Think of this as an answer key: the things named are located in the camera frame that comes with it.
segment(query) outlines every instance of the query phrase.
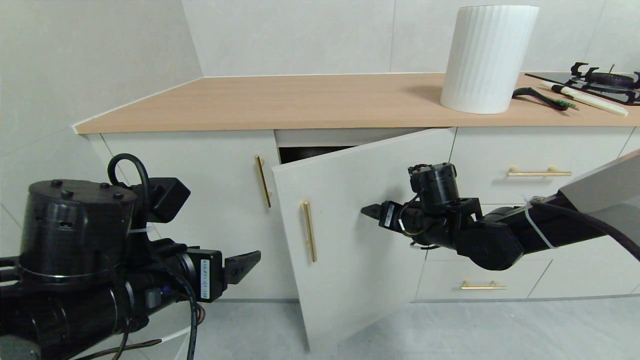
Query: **gold handle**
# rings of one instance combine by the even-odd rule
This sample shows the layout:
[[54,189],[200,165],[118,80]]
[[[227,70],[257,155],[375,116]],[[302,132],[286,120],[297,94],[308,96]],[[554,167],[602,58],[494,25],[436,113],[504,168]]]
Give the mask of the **gold handle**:
[[314,226],[311,223],[311,205],[309,201],[302,202],[302,209],[305,211],[305,222],[307,223],[307,238],[309,239],[307,245],[311,249],[311,261],[315,263],[318,261],[318,255],[316,253],[316,239],[314,238]]
[[495,281],[490,282],[489,286],[471,286],[466,280],[464,280],[462,282],[462,286],[460,286],[460,289],[461,290],[507,290],[507,287],[500,286]]
[[262,166],[264,165],[264,159],[261,159],[259,155],[255,156],[255,167],[258,168],[258,176],[262,180],[262,191],[264,192],[264,200],[267,202],[267,208],[271,207],[271,191],[267,189],[267,182],[264,180],[264,171]]
[[540,176],[571,176],[572,173],[570,171],[560,171],[555,167],[549,167],[547,171],[518,171],[515,167],[509,168],[507,171],[507,176],[510,177],[540,177]]

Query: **white brush handle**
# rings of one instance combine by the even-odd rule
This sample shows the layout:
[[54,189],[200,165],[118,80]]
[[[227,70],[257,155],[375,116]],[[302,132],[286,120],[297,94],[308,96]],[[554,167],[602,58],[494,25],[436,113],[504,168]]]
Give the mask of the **white brush handle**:
[[584,92],[580,92],[568,86],[552,83],[550,81],[542,81],[541,85],[543,88],[546,88],[549,90],[551,90],[554,85],[562,86],[561,93],[565,95],[569,95],[571,98],[573,98],[573,100],[579,101],[583,104],[587,104],[587,105],[593,106],[594,108],[608,111],[610,113],[614,113],[617,115],[627,116],[629,114],[627,109],[623,108],[622,106],[618,106],[609,101],[604,101],[595,96],[585,94]]

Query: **gray floor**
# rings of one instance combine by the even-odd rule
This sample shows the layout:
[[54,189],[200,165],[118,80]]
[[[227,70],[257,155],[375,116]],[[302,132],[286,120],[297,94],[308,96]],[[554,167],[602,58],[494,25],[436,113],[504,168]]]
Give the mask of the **gray floor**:
[[640,359],[640,297],[410,304],[309,354],[297,304],[207,305],[197,359]]

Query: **open cabinet door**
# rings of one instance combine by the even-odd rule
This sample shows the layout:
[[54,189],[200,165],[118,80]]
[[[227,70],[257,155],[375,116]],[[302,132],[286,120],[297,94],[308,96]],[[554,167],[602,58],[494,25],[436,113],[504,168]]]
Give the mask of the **open cabinet door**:
[[430,129],[273,167],[311,351],[335,351],[415,299],[425,252],[360,209],[409,201],[407,167],[449,161],[453,139],[454,129]]

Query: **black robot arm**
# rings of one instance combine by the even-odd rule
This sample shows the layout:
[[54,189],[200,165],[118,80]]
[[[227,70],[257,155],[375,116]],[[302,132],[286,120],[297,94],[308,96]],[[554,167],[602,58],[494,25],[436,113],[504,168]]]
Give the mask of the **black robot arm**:
[[610,234],[640,260],[637,245],[579,213],[561,192],[534,199],[527,206],[497,208],[483,215],[478,198],[458,195],[453,164],[421,164],[408,171],[416,193],[412,200],[385,201],[361,212],[378,220],[380,227],[411,238],[414,246],[452,249],[485,269],[505,270],[525,254]]
[[260,261],[259,251],[224,259],[169,238],[149,241],[147,220],[171,221],[190,191],[176,178],[145,179],[146,170],[146,185],[126,186],[111,173],[119,159],[137,158],[114,159],[113,184],[57,179],[29,187],[20,255],[0,258],[3,359],[31,351],[70,359],[142,329],[189,292],[198,302],[216,300]]

